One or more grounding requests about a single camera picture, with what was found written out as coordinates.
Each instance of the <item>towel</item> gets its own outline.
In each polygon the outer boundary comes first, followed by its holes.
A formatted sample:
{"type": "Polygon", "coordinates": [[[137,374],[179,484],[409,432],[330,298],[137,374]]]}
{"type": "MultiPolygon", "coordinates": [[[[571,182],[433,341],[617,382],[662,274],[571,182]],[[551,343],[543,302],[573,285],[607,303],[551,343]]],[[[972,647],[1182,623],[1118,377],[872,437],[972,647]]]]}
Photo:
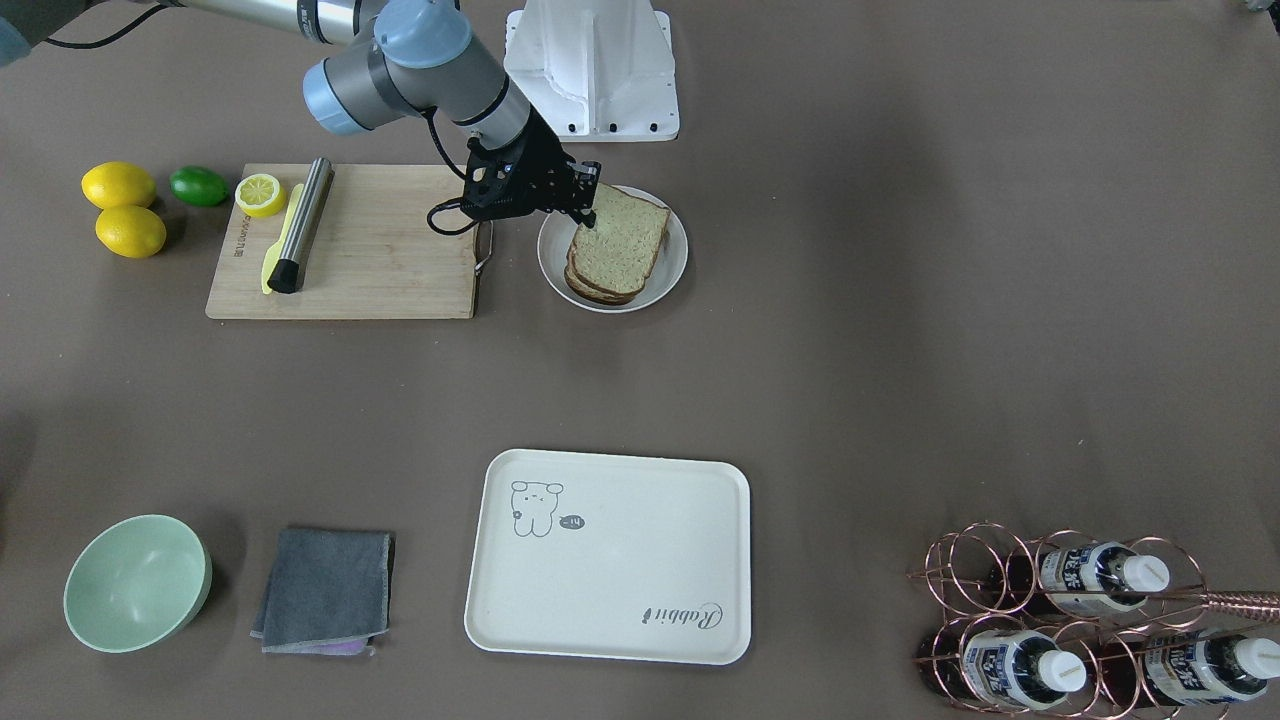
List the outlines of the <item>towel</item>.
{"type": "Polygon", "coordinates": [[[280,530],[250,635],[262,652],[360,655],[387,632],[392,534],[280,530]]]}

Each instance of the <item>black cable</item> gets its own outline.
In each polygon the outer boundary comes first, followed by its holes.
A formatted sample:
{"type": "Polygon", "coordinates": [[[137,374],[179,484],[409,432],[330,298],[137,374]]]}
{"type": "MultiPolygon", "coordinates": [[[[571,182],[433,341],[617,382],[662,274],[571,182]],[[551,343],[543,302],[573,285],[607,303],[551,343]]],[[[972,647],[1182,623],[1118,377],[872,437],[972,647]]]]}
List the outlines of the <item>black cable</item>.
{"type": "Polygon", "coordinates": [[[431,131],[431,142],[435,142],[436,152],[440,154],[440,158],[444,158],[444,161],[448,163],[449,169],[453,170],[453,174],[458,176],[458,178],[461,178],[462,182],[467,182],[467,174],[460,170],[458,167],[453,164],[453,159],[449,158],[448,151],[444,150],[444,145],[440,142],[440,133],[435,132],[436,109],[438,108],[433,105],[422,111],[422,118],[426,119],[426,128],[431,131]]]}
{"type": "Polygon", "coordinates": [[[457,210],[461,206],[462,206],[462,199],[461,197],[454,197],[453,200],[445,200],[444,202],[440,202],[439,205],[436,205],[435,208],[431,208],[426,213],[426,224],[433,231],[435,231],[435,232],[438,232],[440,234],[462,234],[462,233],[467,232],[468,229],[471,229],[471,228],[476,227],[477,224],[480,224],[480,220],[471,220],[470,223],[462,225],[461,228],[452,229],[452,231],[447,231],[447,229],[442,228],[440,225],[435,224],[435,215],[436,214],[443,213],[445,210],[457,210]]]}
{"type": "Polygon", "coordinates": [[[164,10],[169,5],[156,5],[155,8],[151,8],[146,13],[142,13],[141,15],[138,15],[132,23],[129,23],[129,24],[124,26],[123,28],[118,29],[116,32],[114,32],[114,33],[104,37],[102,40],[99,40],[97,42],[63,42],[61,40],[54,40],[52,37],[46,37],[45,42],[47,42],[50,45],[54,45],[54,46],[58,46],[58,47],[69,47],[72,50],[96,50],[96,49],[99,49],[99,47],[101,47],[104,45],[110,45],[110,44],[115,42],[116,40],[124,37],[133,28],[136,28],[140,24],[145,23],[147,20],[147,18],[150,18],[151,15],[159,13],[160,10],[164,10]]]}

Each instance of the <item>brown table surface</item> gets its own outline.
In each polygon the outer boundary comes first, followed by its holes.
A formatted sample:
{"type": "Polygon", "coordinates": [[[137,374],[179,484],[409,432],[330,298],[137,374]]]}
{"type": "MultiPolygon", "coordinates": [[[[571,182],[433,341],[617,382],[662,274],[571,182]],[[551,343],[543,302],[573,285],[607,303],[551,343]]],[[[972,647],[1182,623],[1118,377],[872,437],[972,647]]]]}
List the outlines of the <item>brown table surface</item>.
{"type": "MultiPolygon", "coordinates": [[[[465,3],[495,54],[517,6],[465,3]]],[[[1165,534],[1212,587],[1280,589],[1280,38],[1265,14],[658,8],[680,138],[570,147],[689,231],[680,284],[621,316],[552,291],[529,217],[498,225],[471,320],[210,320],[229,206],[163,191],[169,245],[125,260],[93,237],[84,170],[124,159],[164,184],[186,164],[234,181],[319,155],[436,163],[424,124],[328,135],[298,88],[333,49],[197,10],[0,72],[0,716],[952,717],[908,661],[938,611],[905,573],[982,519],[1165,534]],[[512,447],[741,468],[746,656],[475,648],[481,483],[512,447]],[[67,630],[63,583],[95,534],[143,512],[201,534],[214,592],[170,641],[100,655],[67,630]],[[374,657],[264,657],[248,638],[291,524],[396,533],[374,657]]],[[[138,12],[113,3],[59,36],[138,12]]]]}

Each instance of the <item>white plastic stand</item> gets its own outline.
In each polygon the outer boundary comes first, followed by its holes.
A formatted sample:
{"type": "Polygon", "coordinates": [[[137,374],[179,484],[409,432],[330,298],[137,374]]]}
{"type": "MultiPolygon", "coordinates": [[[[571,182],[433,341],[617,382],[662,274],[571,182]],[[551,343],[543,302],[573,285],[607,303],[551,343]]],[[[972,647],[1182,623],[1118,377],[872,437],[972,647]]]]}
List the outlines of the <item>white plastic stand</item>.
{"type": "Polygon", "coordinates": [[[671,18],[649,0],[529,0],[507,17],[503,65],[562,141],[680,132],[671,18]]]}

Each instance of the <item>cutting board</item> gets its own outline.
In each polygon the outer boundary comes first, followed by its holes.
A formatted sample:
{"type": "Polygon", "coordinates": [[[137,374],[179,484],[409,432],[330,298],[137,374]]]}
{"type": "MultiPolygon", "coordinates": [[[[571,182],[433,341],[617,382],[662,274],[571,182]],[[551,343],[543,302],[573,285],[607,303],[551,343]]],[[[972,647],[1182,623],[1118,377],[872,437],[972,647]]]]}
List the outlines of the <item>cutting board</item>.
{"type": "MultiPolygon", "coordinates": [[[[284,192],[306,181],[310,164],[248,164],[284,192]]],[[[232,211],[205,314],[214,319],[362,320],[470,318],[475,309],[476,229],[443,236],[426,224],[438,202],[462,193],[443,165],[334,165],[333,184],[302,290],[262,293],[262,259],[280,237],[284,213],[250,218],[232,211]]],[[[468,219],[440,213],[443,228],[468,219]]]]}

